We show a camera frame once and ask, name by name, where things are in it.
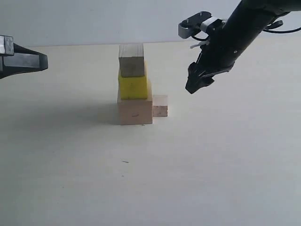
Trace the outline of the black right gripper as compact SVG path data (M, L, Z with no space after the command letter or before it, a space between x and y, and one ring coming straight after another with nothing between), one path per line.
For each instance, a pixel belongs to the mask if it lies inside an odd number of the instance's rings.
M210 86L214 73L229 71L242 53L242 26L208 26L205 33L207 44L201 45L201 53L188 68L185 89L190 94Z

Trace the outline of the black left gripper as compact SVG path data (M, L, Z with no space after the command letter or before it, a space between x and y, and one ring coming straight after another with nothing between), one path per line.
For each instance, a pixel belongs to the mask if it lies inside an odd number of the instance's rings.
M11 36L0 36L0 78L48 69L48 57L14 43Z

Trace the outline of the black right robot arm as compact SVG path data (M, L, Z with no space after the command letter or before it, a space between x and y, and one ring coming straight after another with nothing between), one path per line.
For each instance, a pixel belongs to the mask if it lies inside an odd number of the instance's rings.
M229 72L235 61L261 32L277 33L279 17L300 11L299 0L242 0L226 20L201 11L178 24L182 39L198 40L201 52L188 67L186 90L193 94Z

